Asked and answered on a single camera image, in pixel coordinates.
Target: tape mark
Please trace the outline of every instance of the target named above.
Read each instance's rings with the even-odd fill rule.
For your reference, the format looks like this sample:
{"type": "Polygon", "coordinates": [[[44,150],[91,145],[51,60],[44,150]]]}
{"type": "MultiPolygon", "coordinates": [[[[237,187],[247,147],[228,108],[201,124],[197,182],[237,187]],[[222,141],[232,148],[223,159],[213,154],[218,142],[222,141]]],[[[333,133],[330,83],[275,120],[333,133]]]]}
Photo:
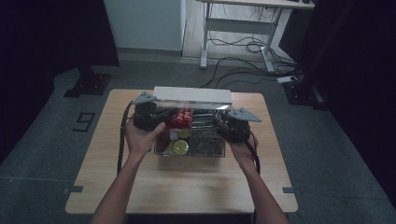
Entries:
{"type": "Polygon", "coordinates": [[[283,189],[284,193],[293,193],[296,196],[301,196],[302,195],[302,193],[301,193],[301,191],[299,189],[295,189],[293,187],[289,187],[289,188],[284,187],[282,189],[283,189]]]}
{"type": "Polygon", "coordinates": [[[82,186],[72,186],[71,188],[64,188],[64,191],[62,192],[62,194],[70,194],[70,193],[81,193],[82,190],[84,189],[84,187],[82,186]]]}
{"type": "Polygon", "coordinates": [[[73,132],[86,133],[92,124],[95,113],[81,113],[77,119],[77,123],[87,123],[85,129],[73,129],[73,132]]]}

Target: desk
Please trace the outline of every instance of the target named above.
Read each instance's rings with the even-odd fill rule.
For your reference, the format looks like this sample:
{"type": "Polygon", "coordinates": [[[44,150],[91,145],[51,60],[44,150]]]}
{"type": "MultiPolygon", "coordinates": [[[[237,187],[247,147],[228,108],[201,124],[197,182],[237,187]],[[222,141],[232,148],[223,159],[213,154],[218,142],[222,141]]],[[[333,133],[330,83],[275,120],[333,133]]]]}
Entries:
{"type": "Polygon", "coordinates": [[[196,0],[206,3],[205,27],[204,27],[204,43],[201,49],[201,64],[200,67],[206,68],[207,60],[207,35],[209,31],[233,32],[242,34],[257,34],[268,35],[265,47],[262,49],[262,58],[268,72],[274,73],[274,67],[269,57],[268,51],[271,48],[271,43],[274,39],[276,27],[279,22],[280,15],[283,8],[298,8],[298,9],[313,9],[315,5],[310,1],[309,4],[300,2],[292,2],[288,0],[196,0]],[[226,19],[214,19],[210,16],[210,9],[212,4],[231,4],[240,6],[255,6],[255,7],[275,7],[276,14],[273,21],[238,21],[226,19]]]}
{"type": "MultiPolygon", "coordinates": [[[[117,172],[120,121],[141,90],[113,90],[106,101],[75,186],[66,204],[70,214],[93,214],[117,172]]],[[[267,107],[261,94],[232,93],[233,106],[243,106],[262,119],[251,122],[260,145],[262,178],[284,212],[298,208],[267,107]]],[[[128,214],[252,213],[248,183],[227,146],[224,158],[163,157],[148,153],[140,165],[126,212],[128,214]]],[[[123,158],[127,158],[125,147],[123,158]]]]}

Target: wooden table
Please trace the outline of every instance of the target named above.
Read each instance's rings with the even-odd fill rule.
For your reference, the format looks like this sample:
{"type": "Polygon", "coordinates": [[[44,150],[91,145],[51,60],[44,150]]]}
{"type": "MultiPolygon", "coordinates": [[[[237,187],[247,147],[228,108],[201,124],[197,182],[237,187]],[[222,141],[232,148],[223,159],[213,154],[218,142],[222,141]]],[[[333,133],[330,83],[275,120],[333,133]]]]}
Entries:
{"type": "MultiPolygon", "coordinates": [[[[142,90],[113,90],[106,101],[75,186],[66,204],[70,214],[92,214],[117,172],[120,122],[125,107],[142,90]]],[[[232,93],[233,106],[244,107],[262,119],[251,122],[260,141],[262,179],[284,212],[298,208],[289,175],[264,99],[259,93],[232,93]]],[[[252,213],[248,183],[227,146],[224,158],[163,157],[153,150],[143,160],[127,207],[128,214],[252,213]]]]}

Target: lemon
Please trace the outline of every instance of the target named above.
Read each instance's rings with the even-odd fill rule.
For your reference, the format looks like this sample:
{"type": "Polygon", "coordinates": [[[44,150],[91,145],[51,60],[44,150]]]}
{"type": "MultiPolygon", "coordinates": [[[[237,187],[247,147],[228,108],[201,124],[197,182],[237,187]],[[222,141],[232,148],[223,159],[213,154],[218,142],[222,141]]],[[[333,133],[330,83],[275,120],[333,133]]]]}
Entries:
{"type": "Polygon", "coordinates": [[[177,136],[179,138],[188,138],[190,137],[190,133],[191,133],[190,129],[184,129],[181,131],[177,131],[177,136]]]}
{"type": "Polygon", "coordinates": [[[189,144],[184,140],[175,142],[172,152],[177,155],[184,155],[189,151],[189,144]]]}

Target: red object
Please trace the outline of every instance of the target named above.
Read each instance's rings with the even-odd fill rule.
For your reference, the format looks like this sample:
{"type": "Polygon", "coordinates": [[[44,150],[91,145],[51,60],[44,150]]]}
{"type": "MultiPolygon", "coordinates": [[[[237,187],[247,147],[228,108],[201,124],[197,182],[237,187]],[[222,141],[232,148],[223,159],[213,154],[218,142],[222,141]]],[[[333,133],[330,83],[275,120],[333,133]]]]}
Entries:
{"type": "Polygon", "coordinates": [[[192,127],[192,109],[179,109],[177,113],[166,122],[168,129],[190,129],[192,127]]]}

